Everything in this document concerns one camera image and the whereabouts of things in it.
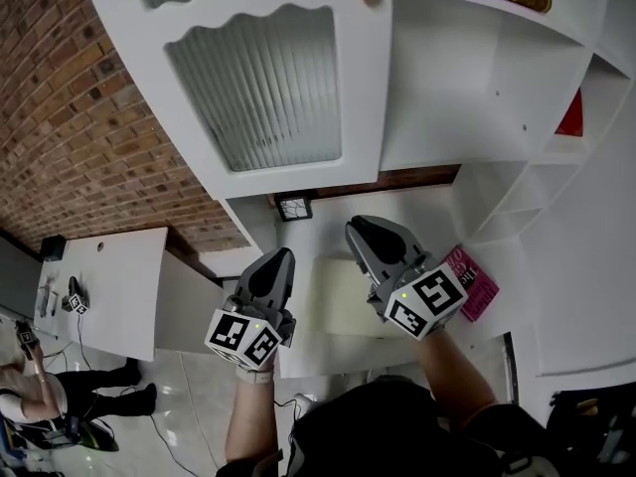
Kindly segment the person's right forearm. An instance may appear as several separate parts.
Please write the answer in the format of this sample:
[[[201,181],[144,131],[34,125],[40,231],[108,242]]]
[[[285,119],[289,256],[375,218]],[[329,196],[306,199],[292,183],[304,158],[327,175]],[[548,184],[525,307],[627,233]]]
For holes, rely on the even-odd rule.
[[[498,403],[490,385],[444,329],[417,341],[415,350],[432,395],[454,428],[464,429]]]

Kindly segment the spare hand-held gripper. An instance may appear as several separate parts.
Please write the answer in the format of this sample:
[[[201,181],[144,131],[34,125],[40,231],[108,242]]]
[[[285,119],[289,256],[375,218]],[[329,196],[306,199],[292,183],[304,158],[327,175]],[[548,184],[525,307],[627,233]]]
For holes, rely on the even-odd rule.
[[[39,339],[36,337],[30,324],[26,321],[16,321],[15,329],[21,351],[28,361],[32,361],[33,355],[31,350],[39,344]]]
[[[69,313],[75,312],[78,316],[84,315],[89,309],[88,300],[75,276],[69,279],[68,294],[62,300],[62,309]]]

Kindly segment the red book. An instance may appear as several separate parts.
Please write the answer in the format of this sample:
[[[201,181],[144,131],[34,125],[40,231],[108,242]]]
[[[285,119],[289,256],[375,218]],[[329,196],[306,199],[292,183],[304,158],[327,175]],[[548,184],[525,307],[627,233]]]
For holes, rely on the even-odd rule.
[[[581,138],[583,136],[582,94],[579,88],[570,103],[564,117],[558,125],[556,135]]]

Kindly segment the white desk with hutch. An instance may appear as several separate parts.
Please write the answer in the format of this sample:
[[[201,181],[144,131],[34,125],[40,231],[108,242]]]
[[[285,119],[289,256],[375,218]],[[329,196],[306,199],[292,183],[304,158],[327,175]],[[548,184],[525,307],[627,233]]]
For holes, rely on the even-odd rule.
[[[378,176],[526,159],[563,115],[608,2],[553,0],[541,14],[505,0],[393,0]],[[219,199],[252,246],[267,245],[264,195]]]

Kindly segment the black framed picture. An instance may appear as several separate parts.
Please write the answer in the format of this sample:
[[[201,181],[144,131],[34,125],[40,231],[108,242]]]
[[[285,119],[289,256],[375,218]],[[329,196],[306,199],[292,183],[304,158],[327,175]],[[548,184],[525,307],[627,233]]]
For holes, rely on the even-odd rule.
[[[274,204],[284,223],[313,218],[311,200],[304,195],[275,195]]]

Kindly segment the plain white side desk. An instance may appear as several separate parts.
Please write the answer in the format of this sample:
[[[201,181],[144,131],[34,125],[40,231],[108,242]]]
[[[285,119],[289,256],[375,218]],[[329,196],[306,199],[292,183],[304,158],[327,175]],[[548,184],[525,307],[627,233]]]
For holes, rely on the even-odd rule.
[[[37,329],[122,357],[151,362],[156,350],[208,353],[204,343],[222,289],[166,248],[165,228],[69,240],[64,257],[44,263]],[[89,303],[62,309],[75,276]]]

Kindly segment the person's left forearm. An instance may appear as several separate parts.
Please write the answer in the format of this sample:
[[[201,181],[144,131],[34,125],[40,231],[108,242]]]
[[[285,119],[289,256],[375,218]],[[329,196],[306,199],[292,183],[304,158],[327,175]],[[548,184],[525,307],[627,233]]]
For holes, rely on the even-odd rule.
[[[274,382],[250,385],[237,379],[225,447],[228,463],[258,462],[278,451]]]

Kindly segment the black bag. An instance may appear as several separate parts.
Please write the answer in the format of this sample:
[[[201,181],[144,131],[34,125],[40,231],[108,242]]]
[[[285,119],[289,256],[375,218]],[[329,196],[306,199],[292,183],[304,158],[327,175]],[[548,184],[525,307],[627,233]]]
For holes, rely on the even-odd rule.
[[[586,475],[636,477],[636,382],[560,391],[547,430]]]

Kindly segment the white wristband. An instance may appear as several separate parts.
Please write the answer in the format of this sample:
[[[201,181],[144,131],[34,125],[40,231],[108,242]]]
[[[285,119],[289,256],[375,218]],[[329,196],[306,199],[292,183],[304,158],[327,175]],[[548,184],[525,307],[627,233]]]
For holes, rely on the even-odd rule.
[[[250,385],[267,385],[273,382],[274,369],[252,370],[237,366],[236,376],[240,381]]]

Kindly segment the person's black clothing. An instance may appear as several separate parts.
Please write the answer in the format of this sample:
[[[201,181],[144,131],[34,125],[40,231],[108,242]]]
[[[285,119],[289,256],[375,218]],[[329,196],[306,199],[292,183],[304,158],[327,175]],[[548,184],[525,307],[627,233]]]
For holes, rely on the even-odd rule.
[[[496,404],[459,430],[428,389],[377,379],[296,420],[284,474],[276,459],[240,459],[218,477],[571,477],[567,453],[522,408]]]

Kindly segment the cream desk mat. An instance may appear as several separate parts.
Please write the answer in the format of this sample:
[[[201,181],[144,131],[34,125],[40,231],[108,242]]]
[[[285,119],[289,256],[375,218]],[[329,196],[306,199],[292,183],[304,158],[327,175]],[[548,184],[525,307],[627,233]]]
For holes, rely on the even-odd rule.
[[[308,329],[337,336],[402,339],[391,322],[383,322],[367,303],[371,281],[354,260],[314,260],[307,301]]]

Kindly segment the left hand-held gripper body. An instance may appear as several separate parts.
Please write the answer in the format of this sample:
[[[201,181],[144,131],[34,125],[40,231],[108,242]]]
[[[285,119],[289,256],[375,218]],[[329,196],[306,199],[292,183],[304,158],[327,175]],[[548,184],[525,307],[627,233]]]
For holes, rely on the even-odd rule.
[[[226,299],[211,320],[205,345],[228,362],[247,370],[264,370],[279,346],[289,347],[296,320],[286,309]]]

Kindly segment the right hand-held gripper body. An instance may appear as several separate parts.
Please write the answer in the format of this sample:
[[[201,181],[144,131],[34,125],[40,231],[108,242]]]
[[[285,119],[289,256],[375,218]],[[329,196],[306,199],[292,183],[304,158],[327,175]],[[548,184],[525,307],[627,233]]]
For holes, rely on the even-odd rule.
[[[390,322],[415,340],[443,327],[468,300],[450,266],[431,254],[386,264],[367,263],[372,281],[367,302],[383,322]]]

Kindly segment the white cabinet glass door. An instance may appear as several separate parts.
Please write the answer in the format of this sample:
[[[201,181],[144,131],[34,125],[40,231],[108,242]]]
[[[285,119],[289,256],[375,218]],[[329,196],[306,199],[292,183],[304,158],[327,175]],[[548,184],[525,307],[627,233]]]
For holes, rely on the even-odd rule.
[[[374,181],[393,0],[92,0],[215,199]]]

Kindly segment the person's white left shoe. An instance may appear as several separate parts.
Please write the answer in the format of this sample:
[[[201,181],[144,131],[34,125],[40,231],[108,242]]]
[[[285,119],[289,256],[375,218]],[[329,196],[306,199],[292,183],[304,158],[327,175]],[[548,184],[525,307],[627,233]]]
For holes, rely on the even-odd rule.
[[[319,404],[316,396],[305,394],[295,394],[292,398],[292,402],[294,403],[294,414],[296,418],[301,418]]]

